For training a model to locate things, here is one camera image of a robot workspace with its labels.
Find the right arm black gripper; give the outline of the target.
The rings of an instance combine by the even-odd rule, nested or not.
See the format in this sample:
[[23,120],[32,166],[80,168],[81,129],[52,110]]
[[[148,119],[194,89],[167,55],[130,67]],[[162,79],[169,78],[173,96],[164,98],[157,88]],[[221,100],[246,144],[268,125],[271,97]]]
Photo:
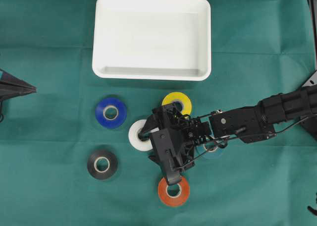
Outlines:
[[[198,146],[211,140],[210,124],[202,121],[203,116],[191,117],[189,114],[182,114],[175,104],[157,107],[152,113],[139,132],[139,139],[149,139],[149,133],[159,127],[176,131],[177,138],[184,146]],[[162,163],[157,155],[149,155],[148,158],[158,166]]]

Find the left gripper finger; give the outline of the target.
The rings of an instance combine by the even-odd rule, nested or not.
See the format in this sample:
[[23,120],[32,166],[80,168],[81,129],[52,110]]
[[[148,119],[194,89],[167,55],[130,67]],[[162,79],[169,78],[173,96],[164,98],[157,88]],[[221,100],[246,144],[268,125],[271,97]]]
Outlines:
[[21,79],[18,79],[17,77],[9,74],[8,72],[2,69],[0,70],[0,83],[5,85],[10,85],[10,86],[23,87],[23,88],[32,89],[36,91],[35,86]]
[[17,90],[1,90],[0,98],[1,99],[11,99],[19,96],[25,96],[29,94],[36,93],[36,90],[26,90],[26,91],[17,91]]

